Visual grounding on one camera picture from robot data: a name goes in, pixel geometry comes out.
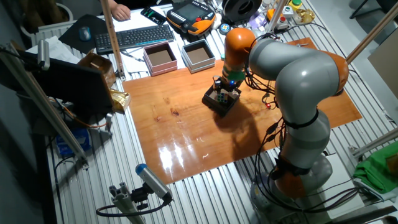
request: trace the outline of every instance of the keyboard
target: keyboard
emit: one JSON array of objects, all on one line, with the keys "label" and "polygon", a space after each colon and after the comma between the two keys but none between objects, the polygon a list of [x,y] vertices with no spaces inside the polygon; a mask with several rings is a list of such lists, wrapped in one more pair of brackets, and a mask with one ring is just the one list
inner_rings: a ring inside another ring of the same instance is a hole
[{"label": "keyboard", "polygon": [[[167,24],[117,32],[116,37],[120,50],[174,40],[173,32]],[[109,34],[95,35],[95,45],[99,55],[113,53]]]}]

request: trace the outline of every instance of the wooden tabletop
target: wooden tabletop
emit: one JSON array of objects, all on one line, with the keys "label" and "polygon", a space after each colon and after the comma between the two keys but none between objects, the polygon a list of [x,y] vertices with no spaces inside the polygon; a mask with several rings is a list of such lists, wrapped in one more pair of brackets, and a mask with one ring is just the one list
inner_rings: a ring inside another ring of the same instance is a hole
[{"label": "wooden tabletop", "polygon": [[[310,39],[300,43],[315,48]],[[123,83],[131,94],[129,106],[146,164],[166,184],[254,155],[266,129],[281,117],[278,109],[269,110],[261,102],[264,92],[245,83],[224,118],[205,106],[201,99],[222,68],[223,62],[216,61],[215,67],[194,74],[183,68]],[[361,118],[345,92],[323,100],[318,108],[332,128]],[[273,147],[269,142],[264,150]]]}]

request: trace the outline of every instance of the cardboard box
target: cardboard box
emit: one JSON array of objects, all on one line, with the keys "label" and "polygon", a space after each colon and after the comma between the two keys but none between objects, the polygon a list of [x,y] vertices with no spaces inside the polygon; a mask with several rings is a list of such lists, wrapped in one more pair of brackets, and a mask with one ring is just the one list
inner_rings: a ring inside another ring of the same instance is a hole
[{"label": "cardboard box", "polygon": [[105,78],[108,88],[110,88],[116,81],[112,62],[102,56],[94,54],[93,52],[88,52],[86,57],[81,59],[77,64],[84,67],[100,70]]},{"label": "cardboard box", "polygon": [[144,60],[151,76],[177,69],[177,59],[167,41],[144,47]]},{"label": "cardboard box", "polygon": [[215,66],[215,56],[206,40],[198,40],[184,45],[181,50],[181,56],[191,73]]}]

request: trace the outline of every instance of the metal rod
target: metal rod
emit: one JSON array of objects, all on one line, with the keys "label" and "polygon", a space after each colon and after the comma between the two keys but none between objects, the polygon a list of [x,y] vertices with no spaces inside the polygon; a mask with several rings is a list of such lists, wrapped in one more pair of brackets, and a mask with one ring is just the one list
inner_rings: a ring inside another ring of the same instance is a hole
[{"label": "metal rod", "polygon": [[[12,46],[9,46],[8,49],[12,53],[18,54]],[[4,62],[10,72],[15,76],[17,81],[33,99],[37,107],[39,107],[39,109],[43,112],[44,116],[48,119],[51,125],[65,140],[73,153],[75,153],[79,159],[86,161],[86,154],[81,148],[79,142],[76,140],[65,122],[63,122],[55,108],[50,104],[49,99],[33,75],[30,72],[25,71],[21,60],[4,52],[0,53],[0,60]]]},{"label": "metal rod", "polygon": [[363,154],[369,152],[370,150],[374,149],[375,147],[380,146],[381,144],[384,144],[388,141],[391,141],[395,138],[398,138],[398,128],[395,128],[394,130],[388,132],[387,134],[377,138],[376,140],[370,142],[369,144],[365,145],[364,147],[361,147],[357,151],[353,153],[353,156],[355,158],[358,158],[359,156],[362,156]]},{"label": "metal rod", "polygon": [[120,48],[118,44],[118,38],[116,37],[116,32],[114,31],[113,20],[111,9],[109,8],[108,0],[101,0],[102,11],[104,13],[106,28],[108,28],[109,39],[111,41],[111,46],[113,50],[113,55],[116,60],[116,65],[118,66],[118,73],[122,81],[126,81],[124,76],[123,61],[120,56]]},{"label": "metal rod", "polygon": [[279,20],[280,15],[282,14],[282,11],[284,10],[284,7],[287,4],[287,2],[288,2],[288,0],[280,0],[279,1],[278,5],[275,9],[274,15],[272,16],[272,19],[267,26],[266,33],[274,31],[274,28]]},{"label": "metal rod", "polygon": [[356,48],[347,56],[347,63],[350,64],[362,51],[374,40],[385,26],[398,15],[398,2],[384,16],[384,18],[372,29],[372,31],[356,46]]}]

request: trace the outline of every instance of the green cloth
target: green cloth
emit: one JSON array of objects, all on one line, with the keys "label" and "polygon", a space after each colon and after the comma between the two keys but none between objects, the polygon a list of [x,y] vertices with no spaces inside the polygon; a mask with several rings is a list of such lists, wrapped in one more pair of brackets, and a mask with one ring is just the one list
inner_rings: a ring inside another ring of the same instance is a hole
[{"label": "green cloth", "polygon": [[398,142],[390,144],[373,153],[355,168],[354,177],[380,194],[385,194],[398,187],[398,178],[391,175],[386,158],[398,153]]}]

